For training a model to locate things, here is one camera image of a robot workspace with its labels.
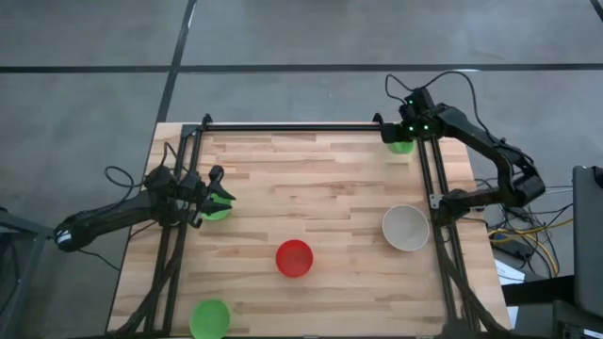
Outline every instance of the gray floor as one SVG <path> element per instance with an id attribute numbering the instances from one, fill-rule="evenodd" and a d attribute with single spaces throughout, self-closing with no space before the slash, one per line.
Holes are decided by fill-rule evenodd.
<path id="1" fill-rule="evenodd" d="M 0 66 L 169 64 L 185 0 L 0 0 Z M 183 64 L 552 63 L 603 59 L 603 23 L 588 1 L 204 0 Z M 435 73 L 398 73 L 419 85 Z M 0 74 L 0 205 L 48 225 L 113 202 L 108 165 L 141 175 L 166 74 Z M 548 185 L 575 165 L 603 164 L 603 72 L 471 73 L 492 132 L 531 154 Z M 168 121 L 366 121 L 396 117 L 384 73 L 180 74 Z M 433 85 L 470 114 L 461 77 Z M 475 154 L 478 177 L 494 174 Z M 534 210 L 571 194 L 545 195 Z M 488 213 L 496 220 L 496 211 Z M 125 233 L 90 250 L 118 264 Z M 553 231 L 562 275 L 573 273 L 572 226 Z M 535 266 L 541 275 L 545 267 Z M 117 274 L 49 243 L 24 338 L 103 332 Z"/>

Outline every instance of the red bowl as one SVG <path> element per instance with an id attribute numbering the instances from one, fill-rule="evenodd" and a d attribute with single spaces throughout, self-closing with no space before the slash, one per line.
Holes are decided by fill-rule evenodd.
<path id="1" fill-rule="evenodd" d="M 288 240 L 276 251 L 276 266 L 289 278 L 298 278 L 306 274 L 313 261 L 312 250 L 301 240 Z"/>

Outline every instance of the butcher block tabletop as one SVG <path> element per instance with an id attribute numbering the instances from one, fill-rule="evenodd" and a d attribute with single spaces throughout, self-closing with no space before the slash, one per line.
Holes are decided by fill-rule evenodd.
<path id="1" fill-rule="evenodd" d="M 164 142 L 178 147 L 181 126 L 157 126 L 147 172 L 161 161 Z M 474 189 L 465 145 L 449 138 L 440 145 L 450 189 Z M 439 187 L 431 147 L 428 152 Z M 173 158 L 166 164 L 173 167 Z M 172 335 L 190 335 L 190 315 L 205 299 L 227 305 L 231 336 L 441 331 L 446 314 L 432 234 L 421 250 L 403 252 L 382 233 L 383 215 L 392 206 L 410 204 L 429 217 L 416 149 L 392 154 L 378 132 L 203 133 L 203 180 L 215 164 L 224 167 L 222 186 L 236 196 L 234 209 L 224 220 L 187 229 Z M 469 284 L 508 327 L 485 228 L 469 220 L 457 225 Z M 149 291 L 160 234 L 154 225 L 129 241 L 109 330 L 119 328 Z M 305 241 L 314 253 L 301 278 L 283 276 L 275 264 L 279 245 L 289 239 Z M 166 294 L 164 288 L 158 328 Z M 460 305 L 458 293 L 456 299 Z"/>

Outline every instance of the green bowl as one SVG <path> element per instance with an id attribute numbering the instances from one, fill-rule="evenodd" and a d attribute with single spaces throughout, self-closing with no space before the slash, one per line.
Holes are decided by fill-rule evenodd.
<path id="1" fill-rule="evenodd" d="M 195 339 L 221 339 L 230 326 L 228 307 L 218 299 L 202 301 L 195 307 L 188 324 Z"/>
<path id="2" fill-rule="evenodd" d="M 415 143 L 412 142 L 394 142 L 391 144 L 387 144 L 387 148 L 389 152 L 395 154 L 408 154 L 413 151 L 415 148 Z"/>
<path id="3" fill-rule="evenodd" d="M 233 204 L 233 201 L 231 201 L 229 199 L 221 198 L 216 193 L 211 195 L 211 199 L 213 199 L 214 202 L 218 202 L 218 203 L 225 203 L 225 204 L 229 204 L 229 205 Z M 203 218 L 204 220 L 210 220 L 210 221 L 222 220 L 222 219 L 228 217 L 228 215 L 230 215 L 230 213 L 232 211 L 233 211 L 233 209 L 231 208 L 228 210 L 212 213 L 211 216 L 209 216 L 205 213 L 201 213 L 201 218 Z"/>

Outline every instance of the white bowl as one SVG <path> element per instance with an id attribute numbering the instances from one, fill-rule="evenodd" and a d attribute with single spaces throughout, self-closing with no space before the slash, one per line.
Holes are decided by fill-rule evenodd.
<path id="1" fill-rule="evenodd" d="M 394 206 L 383 216 L 383 236 L 398 250 L 419 250 L 430 237 L 430 223 L 416 207 Z"/>

